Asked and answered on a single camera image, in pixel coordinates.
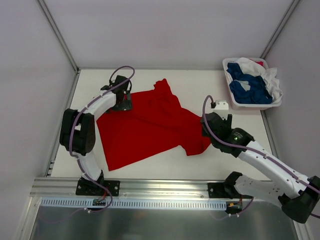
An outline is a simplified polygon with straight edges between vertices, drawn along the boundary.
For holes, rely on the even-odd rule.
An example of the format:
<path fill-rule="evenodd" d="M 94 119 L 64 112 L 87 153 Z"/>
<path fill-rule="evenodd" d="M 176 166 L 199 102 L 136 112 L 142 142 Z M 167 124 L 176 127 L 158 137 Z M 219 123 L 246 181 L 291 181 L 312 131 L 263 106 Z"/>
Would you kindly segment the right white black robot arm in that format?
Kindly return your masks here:
<path fill-rule="evenodd" d="M 320 200 L 320 178 L 307 176 L 287 166 L 241 128 L 232 128 L 232 115 L 205 113 L 202 134 L 214 148 L 230 154 L 260 171 L 269 180 L 261 181 L 233 171 L 223 182 L 222 194 L 233 199 L 251 196 L 279 207 L 295 222 L 304 224 Z"/>

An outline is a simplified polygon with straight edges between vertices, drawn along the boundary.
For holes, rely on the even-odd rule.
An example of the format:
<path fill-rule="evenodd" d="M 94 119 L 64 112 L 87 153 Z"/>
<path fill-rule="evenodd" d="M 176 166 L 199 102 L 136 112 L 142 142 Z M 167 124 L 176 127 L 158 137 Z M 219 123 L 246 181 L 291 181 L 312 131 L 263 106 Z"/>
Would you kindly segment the red t shirt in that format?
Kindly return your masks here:
<path fill-rule="evenodd" d="M 133 93 L 131 100 L 131 110 L 113 110 L 97 120 L 109 171 L 177 146 L 187 156 L 199 155 L 211 144 L 202 135 L 201 117 L 181 106 L 166 79 L 152 90 Z"/>

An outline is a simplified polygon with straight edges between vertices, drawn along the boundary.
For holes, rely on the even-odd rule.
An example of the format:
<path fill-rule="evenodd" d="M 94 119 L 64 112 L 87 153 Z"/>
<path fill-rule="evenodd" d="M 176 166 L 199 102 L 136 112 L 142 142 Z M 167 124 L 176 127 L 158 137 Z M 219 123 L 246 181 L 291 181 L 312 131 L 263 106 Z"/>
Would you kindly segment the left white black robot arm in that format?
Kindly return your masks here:
<path fill-rule="evenodd" d="M 93 195 L 101 194 L 105 188 L 104 173 L 93 152 L 96 122 L 108 110 L 129 110 L 126 104 L 131 102 L 131 88 L 129 77 L 117 75 L 81 110 L 68 108 L 63 113 L 59 143 L 76 160 L 81 171 L 80 181 Z"/>

